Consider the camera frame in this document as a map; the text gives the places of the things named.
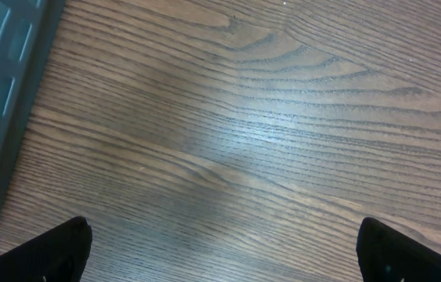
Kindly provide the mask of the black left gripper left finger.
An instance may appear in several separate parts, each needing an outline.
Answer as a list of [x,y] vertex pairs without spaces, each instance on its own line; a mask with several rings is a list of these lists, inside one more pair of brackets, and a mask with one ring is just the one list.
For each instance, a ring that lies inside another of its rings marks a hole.
[[74,217],[0,255],[0,282],[78,282],[91,244],[91,226]]

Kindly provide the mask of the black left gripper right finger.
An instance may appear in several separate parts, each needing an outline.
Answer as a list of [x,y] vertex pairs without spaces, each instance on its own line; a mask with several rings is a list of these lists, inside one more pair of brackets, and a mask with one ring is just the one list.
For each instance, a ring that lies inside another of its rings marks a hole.
[[364,282],[441,282],[441,254],[366,217],[356,242]]

